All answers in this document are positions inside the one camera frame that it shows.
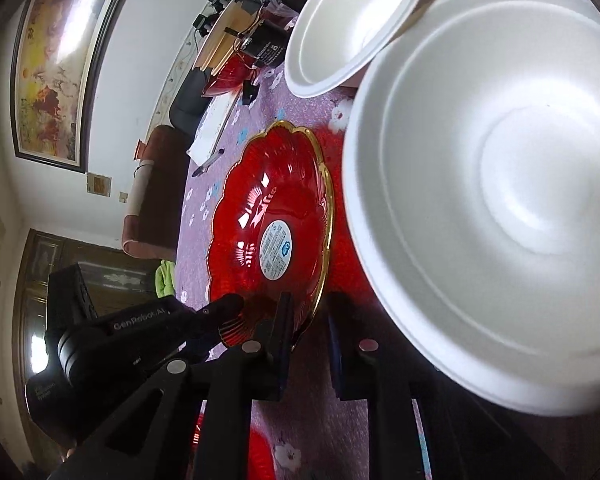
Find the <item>red scalloped plate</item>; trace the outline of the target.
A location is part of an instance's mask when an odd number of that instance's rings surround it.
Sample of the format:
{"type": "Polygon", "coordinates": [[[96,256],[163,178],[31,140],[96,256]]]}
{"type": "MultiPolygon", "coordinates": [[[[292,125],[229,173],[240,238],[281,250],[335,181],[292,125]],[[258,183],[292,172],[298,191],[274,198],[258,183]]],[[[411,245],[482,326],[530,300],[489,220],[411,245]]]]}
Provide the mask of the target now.
{"type": "MultiPolygon", "coordinates": [[[[200,413],[195,426],[195,431],[190,447],[190,461],[188,473],[192,473],[195,463],[195,455],[199,444],[201,428],[204,424],[204,413],[200,413]]],[[[261,431],[254,427],[250,428],[248,457],[247,457],[247,479],[248,480],[275,480],[275,466],[268,439],[261,431]]]]}

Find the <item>red gold-rimmed plate with label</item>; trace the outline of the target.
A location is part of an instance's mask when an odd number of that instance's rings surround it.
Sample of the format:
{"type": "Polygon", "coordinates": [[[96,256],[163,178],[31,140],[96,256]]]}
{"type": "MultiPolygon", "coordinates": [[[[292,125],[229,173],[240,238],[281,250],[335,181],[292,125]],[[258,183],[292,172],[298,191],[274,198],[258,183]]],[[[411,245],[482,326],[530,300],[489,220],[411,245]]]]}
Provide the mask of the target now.
{"type": "Polygon", "coordinates": [[[323,296],[334,213],[332,176],[310,129],[278,120],[246,144],[225,178],[207,254],[209,299],[245,300],[222,326],[223,344],[250,339],[284,292],[300,339],[323,296]]]}

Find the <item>white foam bowl front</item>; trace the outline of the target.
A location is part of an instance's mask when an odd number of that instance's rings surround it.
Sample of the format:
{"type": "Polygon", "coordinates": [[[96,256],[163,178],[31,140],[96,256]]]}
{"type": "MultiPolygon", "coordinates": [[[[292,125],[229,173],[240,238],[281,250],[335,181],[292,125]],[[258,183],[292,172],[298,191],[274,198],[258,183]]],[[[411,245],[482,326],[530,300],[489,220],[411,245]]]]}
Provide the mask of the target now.
{"type": "Polygon", "coordinates": [[[513,410],[600,407],[591,0],[436,0],[370,64],[342,183],[364,272],[430,363],[513,410]]]}

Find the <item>white foam bowl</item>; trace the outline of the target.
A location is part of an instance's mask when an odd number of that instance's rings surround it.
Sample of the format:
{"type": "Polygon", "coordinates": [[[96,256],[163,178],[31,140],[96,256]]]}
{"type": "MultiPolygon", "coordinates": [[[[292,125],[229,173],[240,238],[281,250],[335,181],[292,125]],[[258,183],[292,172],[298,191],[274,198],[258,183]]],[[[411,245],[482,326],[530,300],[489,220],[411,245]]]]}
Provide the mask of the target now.
{"type": "Polygon", "coordinates": [[[285,56],[290,92],[307,99],[357,87],[366,66],[398,36],[420,0],[308,0],[285,56]]]}
{"type": "Polygon", "coordinates": [[[370,64],[342,183],[364,272],[430,363],[513,410],[600,407],[591,0],[436,0],[370,64]]]}

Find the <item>stack of beige paper bowls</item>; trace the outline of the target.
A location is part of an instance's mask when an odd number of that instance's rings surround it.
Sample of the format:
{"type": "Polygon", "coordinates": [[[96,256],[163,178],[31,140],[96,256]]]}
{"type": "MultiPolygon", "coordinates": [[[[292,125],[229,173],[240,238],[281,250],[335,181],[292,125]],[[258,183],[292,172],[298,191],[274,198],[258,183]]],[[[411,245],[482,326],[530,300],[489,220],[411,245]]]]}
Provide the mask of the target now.
{"type": "Polygon", "coordinates": [[[233,54],[239,36],[256,24],[258,17],[259,12],[249,14],[240,3],[232,1],[204,37],[193,68],[216,74],[233,54]]]}

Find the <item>green cloth pile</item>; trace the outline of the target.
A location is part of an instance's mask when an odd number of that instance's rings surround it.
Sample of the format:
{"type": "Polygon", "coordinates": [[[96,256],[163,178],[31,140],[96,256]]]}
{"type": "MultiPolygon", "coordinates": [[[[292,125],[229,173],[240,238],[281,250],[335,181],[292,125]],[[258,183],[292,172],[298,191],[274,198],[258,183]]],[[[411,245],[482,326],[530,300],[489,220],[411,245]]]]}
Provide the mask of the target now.
{"type": "Polygon", "coordinates": [[[175,263],[162,260],[155,272],[155,290],[158,298],[175,294],[175,263]]]}

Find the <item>wooden glass door cabinet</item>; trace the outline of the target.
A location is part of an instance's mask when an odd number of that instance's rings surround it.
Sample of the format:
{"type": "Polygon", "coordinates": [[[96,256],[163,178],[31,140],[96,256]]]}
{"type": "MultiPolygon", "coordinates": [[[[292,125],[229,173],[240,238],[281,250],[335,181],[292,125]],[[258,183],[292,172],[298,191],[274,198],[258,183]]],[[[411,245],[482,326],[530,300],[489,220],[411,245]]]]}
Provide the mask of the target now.
{"type": "Polygon", "coordinates": [[[30,419],[24,395],[27,380],[45,364],[45,331],[155,297],[158,266],[157,260],[135,259],[120,249],[28,232],[17,269],[12,364],[20,422],[35,465],[50,470],[62,459],[62,448],[30,419]]]}

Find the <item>white paper sheet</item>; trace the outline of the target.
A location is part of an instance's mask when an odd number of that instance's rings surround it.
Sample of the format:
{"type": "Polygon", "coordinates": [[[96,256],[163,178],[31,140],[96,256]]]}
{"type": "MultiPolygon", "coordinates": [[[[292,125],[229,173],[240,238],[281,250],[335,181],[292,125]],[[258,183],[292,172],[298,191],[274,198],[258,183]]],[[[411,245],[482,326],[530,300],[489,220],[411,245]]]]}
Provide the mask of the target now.
{"type": "Polygon", "coordinates": [[[239,91],[233,90],[211,100],[202,115],[195,139],[187,150],[187,155],[196,166],[202,166],[216,152],[228,116],[238,96],[239,91]]]}

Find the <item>black leather sofa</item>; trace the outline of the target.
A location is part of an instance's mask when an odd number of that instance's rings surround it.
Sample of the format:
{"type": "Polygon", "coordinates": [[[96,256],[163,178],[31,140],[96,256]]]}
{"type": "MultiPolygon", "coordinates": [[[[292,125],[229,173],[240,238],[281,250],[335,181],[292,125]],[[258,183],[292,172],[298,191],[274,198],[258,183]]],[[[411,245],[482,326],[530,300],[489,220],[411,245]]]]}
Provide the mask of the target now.
{"type": "Polygon", "coordinates": [[[190,70],[178,89],[170,110],[171,125],[190,140],[195,139],[198,125],[211,99],[204,97],[209,76],[199,68],[190,70]]]}

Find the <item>black clip on table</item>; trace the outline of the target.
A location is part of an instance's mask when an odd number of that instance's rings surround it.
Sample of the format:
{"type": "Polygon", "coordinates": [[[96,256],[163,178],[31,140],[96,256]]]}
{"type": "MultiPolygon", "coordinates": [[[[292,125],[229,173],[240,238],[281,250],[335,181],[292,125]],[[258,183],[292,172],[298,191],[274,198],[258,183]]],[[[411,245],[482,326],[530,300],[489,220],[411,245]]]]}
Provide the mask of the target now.
{"type": "Polygon", "coordinates": [[[251,105],[257,99],[259,89],[260,86],[252,80],[245,80],[242,83],[242,105],[251,105]]]}

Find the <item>black round jar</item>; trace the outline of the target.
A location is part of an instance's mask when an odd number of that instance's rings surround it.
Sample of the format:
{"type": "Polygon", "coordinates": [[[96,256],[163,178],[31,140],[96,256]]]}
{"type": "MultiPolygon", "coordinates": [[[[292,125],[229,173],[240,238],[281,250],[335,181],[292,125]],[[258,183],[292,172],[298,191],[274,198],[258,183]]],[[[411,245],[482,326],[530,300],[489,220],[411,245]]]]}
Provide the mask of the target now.
{"type": "Polygon", "coordinates": [[[284,62],[289,41],[288,30],[270,21],[262,21],[242,40],[239,51],[253,59],[258,67],[277,67],[284,62]]]}

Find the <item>framed horse painting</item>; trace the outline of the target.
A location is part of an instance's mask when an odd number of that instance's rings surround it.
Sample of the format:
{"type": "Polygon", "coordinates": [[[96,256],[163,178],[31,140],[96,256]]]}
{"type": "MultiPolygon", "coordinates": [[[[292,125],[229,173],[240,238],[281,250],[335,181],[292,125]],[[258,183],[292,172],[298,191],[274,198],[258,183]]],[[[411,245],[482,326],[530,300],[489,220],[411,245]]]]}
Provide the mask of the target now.
{"type": "Polygon", "coordinates": [[[125,0],[26,0],[12,50],[18,158],[84,174],[95,89],[125,0]]]}

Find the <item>small yellow wall picture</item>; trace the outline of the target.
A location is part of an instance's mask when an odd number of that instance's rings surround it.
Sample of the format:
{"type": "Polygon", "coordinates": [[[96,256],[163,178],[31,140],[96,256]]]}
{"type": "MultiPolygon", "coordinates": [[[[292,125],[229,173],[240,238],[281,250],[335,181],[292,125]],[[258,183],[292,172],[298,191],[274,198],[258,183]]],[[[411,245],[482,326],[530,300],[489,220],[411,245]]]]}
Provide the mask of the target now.
{"type": "Polygon", "coordinates": [[[86,175],[86,190],[88,194],[109,197],[111,192],[111,178],[102,174],[86,175]]]}

